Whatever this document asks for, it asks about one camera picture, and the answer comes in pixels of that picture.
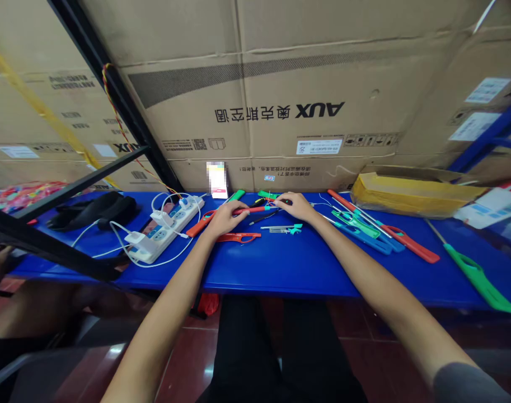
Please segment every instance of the black cloth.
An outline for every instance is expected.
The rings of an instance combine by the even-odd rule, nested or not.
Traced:
[[[212,381],[199,403],[367,402],[323,301],[284,300],[282,370],[256,297],[225,296]]]
[[[36,338],[0,339],[0,370],[26,353],[45,349],[54,335]],[[11,396],[17,374],[10,376],[0,385],[0,402],[8,401]]]

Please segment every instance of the power strip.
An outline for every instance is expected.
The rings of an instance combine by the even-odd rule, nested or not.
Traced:
[[[205,205],[205,201],[198,196],[190,196],[186,199],[189,202],[186,208],[183,209],[179,207],[170,213],[171,218],[174,220],[171,228],[177,232],[181,232],[190,220],[196,216],[199,209]],[[165,251],[168,245],[173,242],[176,236],[177,234],[171,229],[157,225],[156,228],[147,235],[147,237],[154,241],[157,245],[154,253],[150,254],[136,248],[132,248],[128,253],[136,260],[144,263],[153,263],[162,254],[162,252]]]

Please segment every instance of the yellow packing tape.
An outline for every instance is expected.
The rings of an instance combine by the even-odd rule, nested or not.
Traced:
[[[37,111],[39,116],[44,118],[48,124],[59,134],[59,136],[69,143],[71,147],[83,158],[86,162],[95,169],[101,168],[99,162],[89,153],[83,144],[74,136],[61,120],[48,108],[44,102],[32,90],[28,88],[26,83],[20,78],[18,74],[7,64],[7,62],[0,55],[0,73],[5,76],[9,84],[11,84],[19,93],[24,97],[28,104]],[[104,178],[111,186],[119,189],[119,187],[109,178]]]

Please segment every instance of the green plastic handle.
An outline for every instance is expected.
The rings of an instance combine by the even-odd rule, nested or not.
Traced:
[[[444,248],[492,308],[511,313],[511,303],[490,283],[479,264],[475,263],[468,256],[457,252],[448,243],[444,244]]]
[[[264,190],[260,191],[258,193],[259,196],[261,197],[266,197],[266,198],[269,198],[269,199],[277,199],[278,198],[278,194],[274,194],[274,193],[268,193],[268,192],[265,192]]]
[[[347,213],[347,212],[337,212],[335,210],[332,210],[332,214],[335,215],[341,221],[343,221],[345,224],[358,228],[359,230],[361,230],[363,233],[365,233],[366,235],[370,236],[371,238],[375,238],[376,239],[380,235],[380,231],[379,230],[371,228],[369,226],[366,226],[364,223],[358,221],[350,213]],[[350,216],[350,220],[347,221],[345,218],[343,218],[344,215],[346,217]]]
[[[242,189],[238,189],[236,193],[231,197],[231,200],[238,200],[246,194]]]

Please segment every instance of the orange handle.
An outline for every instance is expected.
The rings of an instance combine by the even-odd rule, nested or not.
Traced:
[[[334,192],[333,190],[328,189],[328,194],[332,196],[334,199],[336,199],[343,206],[347,207],[350,211],[353,212],[354,210],[356,210],[356,206],[354,204],[343,199],[338,193]]]
[[[247,241],[243,241],[242,240],[243,237],[251,237],[251,238]],[[255,238],[260,238],[260,237],[261,237],[260,233],[230,232],[230,233],[226,233],[224,235],[219,236],[218,239],[216,240],[216,242],[235,241],[235,242],[239,242],[239,243],[248,243],[248,242],[253,241]]]
[[[191,227],[188,231],[186,231],[186,235],[188,235],[190,238],[194,238],[198,235],[198,233],[200,233],[203,228],[205,228],[210,220],[212,220],[212,217],[214,216],[216,210],[211,210],[207,213],[205,213],[205,215],[203,216],[203,218],[201,220],[199,220],[199,222],[194,225],[193,227]]]
[[[440,256],[434,252],[431,252],[426,247],[421,246],[419,243],[410,238],[403,230],[387,225],[382,225],[381,228],[426,262],[436,263],[438,260],[440,260]]]

